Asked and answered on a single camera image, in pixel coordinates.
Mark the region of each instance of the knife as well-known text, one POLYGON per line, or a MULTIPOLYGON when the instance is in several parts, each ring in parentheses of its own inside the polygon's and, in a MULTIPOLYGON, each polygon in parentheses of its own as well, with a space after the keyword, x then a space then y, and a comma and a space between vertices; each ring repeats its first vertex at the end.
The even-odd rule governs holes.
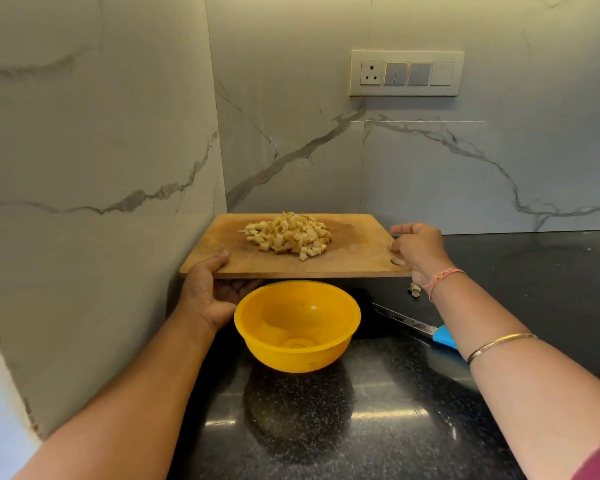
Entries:
POLYGON ((432 325, 427 325, 426 323, 419 322, 406 315, 394 312, 393 310, 389 310, 389 308, 385 308, 384 306, 378 305, 377 303, 372 303, 371 306, 373 307, 376 313, 379 313, 381 315, 384 315, 385 317, 403 323, 408 327, 416 330, 419 334, 424 335, 426 338, 432 339, 436 343, 458 350, 458 347, 456 347, 456 343, 454 342, 453 337, 451 337, 451 333, 449 332, 449 329, 446 325, 442 325, 441 327, 434 327, 432 325))

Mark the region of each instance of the gold bangle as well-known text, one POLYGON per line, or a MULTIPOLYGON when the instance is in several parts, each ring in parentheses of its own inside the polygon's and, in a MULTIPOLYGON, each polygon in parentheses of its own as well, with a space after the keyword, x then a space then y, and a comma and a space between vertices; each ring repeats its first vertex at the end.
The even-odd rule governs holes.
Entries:
POLYGON ((473 362, 473 359, 478 357, 478 355, 482 354, 483 352, 487 352, 487 350, 494 348, 495 346, 503 344, 505 342, 512 342, 513 340, 518 340, 518 339, 537 339, 537 337, 533 333, 529 333, 529 332, 512 333, 511 335, 505 335, 504 337, 494 340, 490 344, 480 347, 474 353, 469 355, 469 357, 467 357, 466 363, 467 363, 467 365, 471 365, 471 363, 473 362))

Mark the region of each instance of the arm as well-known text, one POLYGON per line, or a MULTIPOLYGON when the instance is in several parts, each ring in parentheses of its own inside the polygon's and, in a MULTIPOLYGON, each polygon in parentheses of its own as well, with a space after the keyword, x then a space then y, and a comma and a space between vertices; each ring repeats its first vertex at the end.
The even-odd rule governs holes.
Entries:
POLYGON ((225 252, 189 272, 180 302, 142 353, 42 444, 14 480, 161 480, 202 360, 258 282, 216 282, 225 252))
MULTIPOLYGON (((392 249, 412 264, 416 284, 455 267, 438 229, 405 224, 392 234, 403 234, 392 249)), ((463 274, 440 281, 432 300, 465 359, 504 335, 528 331, 463 274)), ((549 344, 536 339, 500 344, 476 357, 471 370, 530 480, 570 479, 600 448, 600 380, 549 344)))

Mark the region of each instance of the cutting board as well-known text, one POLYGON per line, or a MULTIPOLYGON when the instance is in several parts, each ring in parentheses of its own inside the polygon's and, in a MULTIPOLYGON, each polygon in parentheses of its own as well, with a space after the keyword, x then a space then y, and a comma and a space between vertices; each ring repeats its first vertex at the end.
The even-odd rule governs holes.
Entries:
POLYGON ((368 214, 310 214, 327 225, 333 235, 325 254, 302 262, 295 254, 263 252, 240 233, 247 224, 270 221, 279 214, 222 214, 208 227, 180 268, 189 272, 195 263, 223 249, 231 261, 216 278, 371 278, 410 276, 409 266, 391 263, 393 238, 368 214))

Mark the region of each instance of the orange string bracelet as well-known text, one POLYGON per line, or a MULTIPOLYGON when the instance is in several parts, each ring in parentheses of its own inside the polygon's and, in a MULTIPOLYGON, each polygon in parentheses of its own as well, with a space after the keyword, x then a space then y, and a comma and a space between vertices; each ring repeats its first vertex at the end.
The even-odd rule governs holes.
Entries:
POLYGON ((431 301, 431 295, 433 294, 433 290, 436 287, 436 285, 440 281, 444 280, 449 274, 454 274, 454 273, 466 274, 462 269, 458 269, 456 267, 453 267, 453 268, 447 269, 445 271, 440 271, 438 274, 436 274, 433 277, 433 279, 431 280, 431 282, 428 285, 424 285, 423 286, 424 290, 429 295, 429 301, 431 301))

